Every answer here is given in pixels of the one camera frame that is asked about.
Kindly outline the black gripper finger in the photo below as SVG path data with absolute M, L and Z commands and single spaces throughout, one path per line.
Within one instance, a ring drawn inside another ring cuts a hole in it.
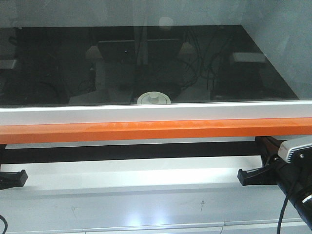
M 0 173 L 0 189 L 10 189 L 15 187 L 23 187 L 28 179 L 27 172 L 21 170 L 19 172 L 1 172 Z

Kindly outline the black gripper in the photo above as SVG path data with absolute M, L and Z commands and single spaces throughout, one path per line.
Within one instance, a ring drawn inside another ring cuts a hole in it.
M 312 155 L 297 153 L 293 163 L 286 163 L 277 154 L 282 142 L 272 136 L 256 136 L 255 143 L 265 167 L 247 171 L 239 169 L 237 178 L 240 184 L 278 185 L 285 195 L 310 195 Z

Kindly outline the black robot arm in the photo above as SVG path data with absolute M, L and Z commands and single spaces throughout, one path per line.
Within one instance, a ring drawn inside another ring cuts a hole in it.
M 312 226 L 312 138 L 305 136 L 281 141 L 272 136 L 255 137 L 262 167 L 238 170 L 242 186 L 277 185 L 285 194 L 277 233 L 290 202 L 308 227 Z

